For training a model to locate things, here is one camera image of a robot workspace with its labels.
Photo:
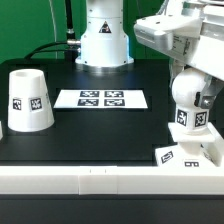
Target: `black tabletop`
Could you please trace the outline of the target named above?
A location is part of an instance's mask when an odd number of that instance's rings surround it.
[[[44,71],[52,106],[61,89],[142,90],[148,109],[55,110],[35,133],[7,127],[9,72]],[[175,104],[166,60],[137,60],[130,71],[97,76],[63,60],[9,60],[0,66],[0,165],[155,165],[154,150],[173,144],[167,123]],[[210,120],[223,134],[223,91]],[[0,223],[222,223],[223,196],[0,195]]]
[[[142,90],[148,109],[53,109],[55,124],[44,131],[15,132],[7,127],[9,72],[44,71],[52,107],[61,89]],[[130,71],[96,75],[64,61],[7,61],[0,67],[4,139],[0,163],[130,164],[154,161],[154,149],[168,144],[168,62],[139,60]]]

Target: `white plastic cup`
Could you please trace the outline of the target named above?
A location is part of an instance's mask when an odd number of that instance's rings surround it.
[[[54,123],[44,73],[21,69],[10,73],[8,127],[19,132],[44,130]]]

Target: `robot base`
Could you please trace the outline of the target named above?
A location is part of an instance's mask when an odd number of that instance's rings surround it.
[[[201,135],[180,133],[175,123],[169,123],[169,129],[178,144],[156,149],[158,166],[209,168],[220,165],[217,164],[217,156],[215,156],[219,155],[222,158],[222,146],[215,147],[220,135],[211,123]]]
[[[98,73],[98,74],[110,74],[110,73],[117,73],[117,72],[123,72],[123,71],[129,71],[132,70],[134,66],[134,59],[129,57],[128,62],[121,66],[114,66],[114,67],[100,67],[100,66],[91,66],[86,65],[81,62],[81,58],[78,57],[76,59],[76,68],[79,70],[83,70],[86,72],[91,73]]]

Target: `white paper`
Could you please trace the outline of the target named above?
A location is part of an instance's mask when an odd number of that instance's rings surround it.
[[[142,90],[61,90],[54,108],[147,109]]]

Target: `green background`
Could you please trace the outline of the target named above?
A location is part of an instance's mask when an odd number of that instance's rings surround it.
[[[86,1],[71,0],[76,37],[86,29]],[[57,25],[57,40],[66,40],[64,0],[52,0]],[[158,52],[136,42],[133,25],[136,19],[154,15],[163,0],[124,0],[124,31],[130,38],[130,56],[135,59],[164,58]],[[0,63],[13,58],[23,58],[43,44],[54,41],[54,29],[49,0],[0,1]],[[35,57],[55,58],[55,53]]]

